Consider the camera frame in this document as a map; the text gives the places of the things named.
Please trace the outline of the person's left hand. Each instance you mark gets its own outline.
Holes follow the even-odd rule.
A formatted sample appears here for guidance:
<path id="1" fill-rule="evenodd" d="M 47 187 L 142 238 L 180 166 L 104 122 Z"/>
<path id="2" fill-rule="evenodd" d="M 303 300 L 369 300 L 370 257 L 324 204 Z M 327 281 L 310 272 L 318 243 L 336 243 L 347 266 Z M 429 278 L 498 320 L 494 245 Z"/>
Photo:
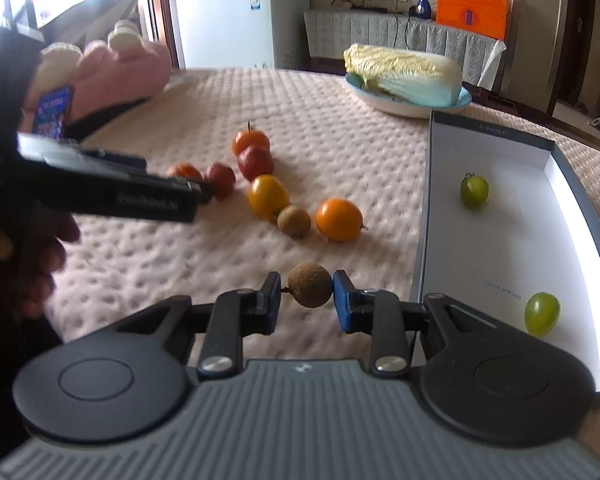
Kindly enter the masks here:
<path id="1" fill-rule="evenodd" d="M 71 214 L 43 210 L 44 228 L 50 226 L 50 234 L 35 235 L 27 242 L 17 264 L 16 275 L 10 279 L 14 298 L 8 308 L 16 318 L 40 318 L 45 303 L 55 290 L 54 274 L 67 261 L 63 242 L 73 244 L 80 240 L 81 232 Z M 0 228 L 0 261 L 14 255 L 14 245 Z"/>

